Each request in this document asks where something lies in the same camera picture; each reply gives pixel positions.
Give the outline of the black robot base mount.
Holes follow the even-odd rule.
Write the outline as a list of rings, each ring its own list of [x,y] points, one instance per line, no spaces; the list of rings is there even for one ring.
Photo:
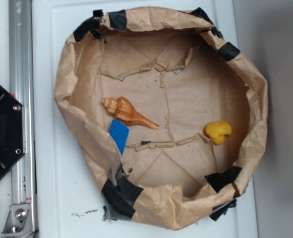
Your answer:
[[[0,85],[0,180],[25,154],[23,109],[24,106]]]

